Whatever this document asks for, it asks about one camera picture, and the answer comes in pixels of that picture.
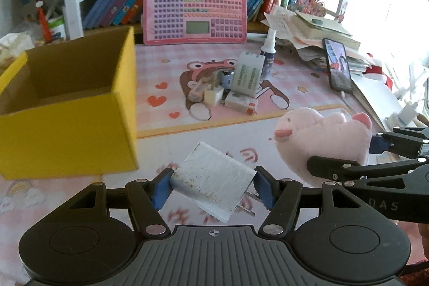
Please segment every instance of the human hand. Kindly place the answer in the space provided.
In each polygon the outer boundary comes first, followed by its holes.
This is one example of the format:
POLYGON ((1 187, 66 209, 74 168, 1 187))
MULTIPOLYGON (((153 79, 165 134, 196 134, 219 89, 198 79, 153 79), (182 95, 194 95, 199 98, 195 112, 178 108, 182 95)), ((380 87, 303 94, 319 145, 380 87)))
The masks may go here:
POLYGON ((429 224, 419 223, 419 233, 422 236, 425 257, 429 259, 429 224))

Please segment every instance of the pink plush toy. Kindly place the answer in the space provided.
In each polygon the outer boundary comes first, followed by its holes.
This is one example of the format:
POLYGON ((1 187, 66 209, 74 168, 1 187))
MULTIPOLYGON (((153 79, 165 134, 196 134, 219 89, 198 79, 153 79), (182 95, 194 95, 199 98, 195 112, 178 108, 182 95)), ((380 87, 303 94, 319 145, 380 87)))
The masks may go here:
POLYGON ((279 119, 274 136, 288 167, 309 185, 321 187, 326 179, 312 176, 307 171, 307 160, 317 155, 366 165, 371 128, 371 119, 365 113, 346 121, 342 113, 323 117, 314 109, 297 108, 279 119))

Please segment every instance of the phone screen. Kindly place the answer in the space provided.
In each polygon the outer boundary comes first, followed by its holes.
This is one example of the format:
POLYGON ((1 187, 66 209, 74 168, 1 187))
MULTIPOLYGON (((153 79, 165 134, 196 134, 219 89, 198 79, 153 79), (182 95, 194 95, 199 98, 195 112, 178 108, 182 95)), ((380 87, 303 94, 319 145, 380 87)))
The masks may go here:
POLYGON ((344 45, 326 38, 323 39, 323 45, 327 54, 331 88, 336 91, 351 93, 353 88, 344 45))

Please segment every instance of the red heart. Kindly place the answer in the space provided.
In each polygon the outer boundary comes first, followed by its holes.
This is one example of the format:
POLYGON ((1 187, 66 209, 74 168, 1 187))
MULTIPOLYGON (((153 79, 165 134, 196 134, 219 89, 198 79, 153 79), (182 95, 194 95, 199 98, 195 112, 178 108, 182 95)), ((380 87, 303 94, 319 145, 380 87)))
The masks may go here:
POLYGON ((177 119, 180 116, 180 112, 169 113, 171 119, 177 119))
POLYGON ((161 84, 155 85, 157 89, 167 89, 168 84, 166 82, 162 82, 161 84))
POLYGON ((158 107, 162 105, 166 100, 167 98, 165 96, 156 97, 152 95, 147 98, 147 103, 149 103, 152 107, 158 107))

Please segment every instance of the open box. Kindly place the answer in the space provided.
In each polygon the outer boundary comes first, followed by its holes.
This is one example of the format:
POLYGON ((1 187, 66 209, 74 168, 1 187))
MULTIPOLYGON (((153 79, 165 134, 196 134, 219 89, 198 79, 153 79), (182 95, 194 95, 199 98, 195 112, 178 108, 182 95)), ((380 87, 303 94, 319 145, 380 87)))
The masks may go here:
POLYGON ((98 175, 138 168, 134 30, 22 53, 0 76, 0 174, 98 175))

